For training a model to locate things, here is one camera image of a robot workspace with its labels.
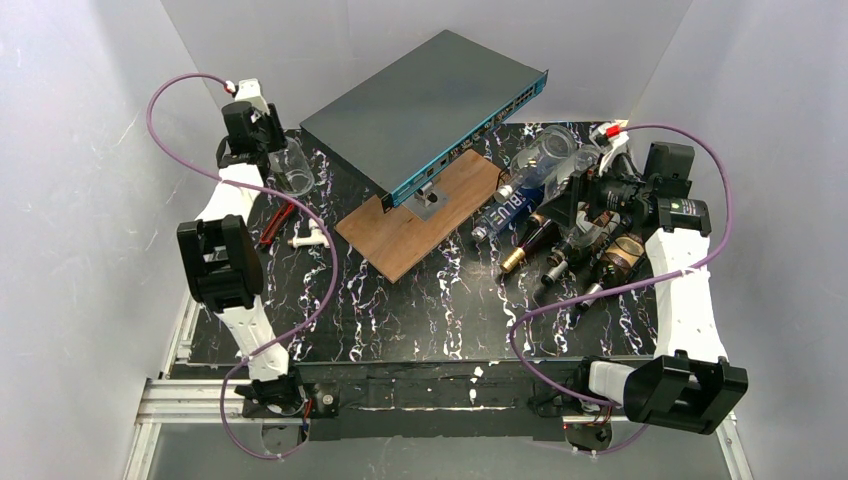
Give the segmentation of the clear gold label liquor bottle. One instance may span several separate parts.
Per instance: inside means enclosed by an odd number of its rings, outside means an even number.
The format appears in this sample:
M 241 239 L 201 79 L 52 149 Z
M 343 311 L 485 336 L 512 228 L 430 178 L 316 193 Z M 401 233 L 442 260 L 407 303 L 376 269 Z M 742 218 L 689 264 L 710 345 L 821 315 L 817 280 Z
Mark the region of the clear gold label liquor bottle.
M 579 263 L 595 254 L 605 245 L 613 231 L 620 224 L 620 215 L 604 213 L 588 224 L 585 231 L 578 230 L 567 238 L 567 247 L 563 250 L 565 259 L 570 263 Z

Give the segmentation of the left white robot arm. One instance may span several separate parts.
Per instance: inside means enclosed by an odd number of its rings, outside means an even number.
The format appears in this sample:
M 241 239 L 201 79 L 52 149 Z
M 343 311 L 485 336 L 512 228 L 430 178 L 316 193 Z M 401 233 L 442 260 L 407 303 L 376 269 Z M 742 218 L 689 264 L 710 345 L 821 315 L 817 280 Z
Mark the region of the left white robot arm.
M 216 151 L 219 181 L 195 220 L 177 229 L 190 293 L 214 314 L 247 363 L 250 384 L 237 394 L 278 412 L 305 402 L 302 380 L 287 350 L 276 342 L 263 306 L 262 267 L 246 222 L 272 170 L 272 156 L 287 146 L 276 107 L 247 100 L 225 105 L 226 136 Z

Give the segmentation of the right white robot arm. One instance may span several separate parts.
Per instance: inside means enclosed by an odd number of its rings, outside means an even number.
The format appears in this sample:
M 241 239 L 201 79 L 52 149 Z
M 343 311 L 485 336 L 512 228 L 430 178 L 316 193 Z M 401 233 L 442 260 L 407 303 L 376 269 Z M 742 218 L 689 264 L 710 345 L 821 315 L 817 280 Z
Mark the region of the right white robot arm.
M 712 230 L 708 206 L 690 197 L 691 146 L 653 143 L 645 168 L 632 172 L 619 154 L 586 145 L 548 177 L 551 216 L 572 229 L 568 251 L 609 239 L 580 309 L 629 283 L 641 259 L 655 280 L 658 322 L 652 359 L 640 367 L 589 358 L 574 385 L 589 398 L 621 407 L 636 423 L 707 435 L 745 395 L 744 368 L 732 365 L 714 319 L 704 265 Z

